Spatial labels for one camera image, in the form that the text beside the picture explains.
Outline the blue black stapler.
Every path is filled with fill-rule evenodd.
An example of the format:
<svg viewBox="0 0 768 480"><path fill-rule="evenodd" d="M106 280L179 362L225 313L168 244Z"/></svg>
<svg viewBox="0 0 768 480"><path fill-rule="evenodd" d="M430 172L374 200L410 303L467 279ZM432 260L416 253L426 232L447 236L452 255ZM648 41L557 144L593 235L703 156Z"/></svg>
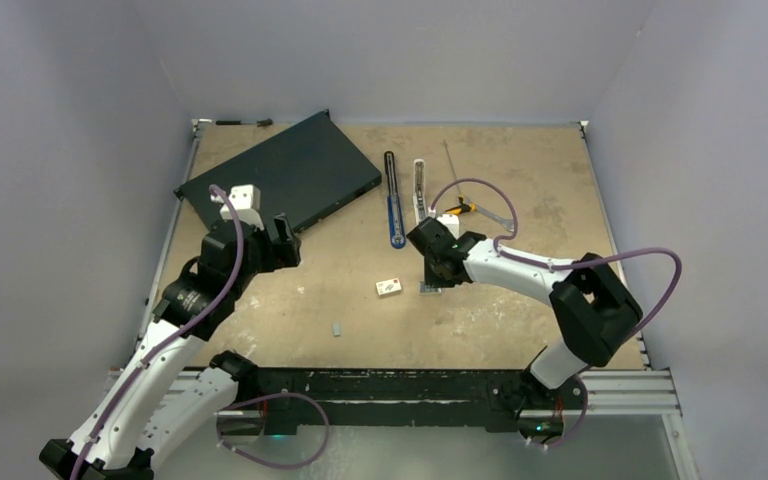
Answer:
<svg viewBox="0 0 768 480"><path fill-rule="evenodd" d="M387 213L390 245L395 249L401 249L406 244L406 238L404 233L404 221L398 189L398 176L396 173L395 155L392 151L384 152L384 165L388 190Z"/></svg>

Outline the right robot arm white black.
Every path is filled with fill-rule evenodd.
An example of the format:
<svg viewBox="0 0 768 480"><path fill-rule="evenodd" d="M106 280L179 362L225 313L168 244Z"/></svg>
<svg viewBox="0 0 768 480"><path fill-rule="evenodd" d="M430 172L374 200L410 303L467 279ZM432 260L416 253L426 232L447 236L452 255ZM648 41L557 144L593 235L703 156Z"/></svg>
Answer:
<svg viewBox="0 0 768 480"><path fill-rule="evenodd" d="M505 250L483 234L454 237L439 220L426 218L407 235L423 256L435 288L464 283L501 287L549 306L561 338L524 371L521 392L536 407L556 399L561 385L587 367L603 367L643 318L638 302L605 260L579 260Z"/></svg>

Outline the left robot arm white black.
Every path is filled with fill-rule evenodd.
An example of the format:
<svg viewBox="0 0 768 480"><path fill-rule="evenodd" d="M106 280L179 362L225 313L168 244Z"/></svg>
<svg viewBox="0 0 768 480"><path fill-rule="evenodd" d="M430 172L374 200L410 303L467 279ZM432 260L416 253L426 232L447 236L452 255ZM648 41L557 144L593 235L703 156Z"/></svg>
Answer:
<svg viewBox="0 0 768 480"><path fill-rule="evenodd" d="M58 479L152 479L209 417L252 405L263 390L259 368L231 351L216 355L193 386L168 394L190 359L235 310L260 273L296 267L300 239L284 214L278 232L230 220L215 223L167 286L120 378L67 439L52 439L39 459Z"/></svg>

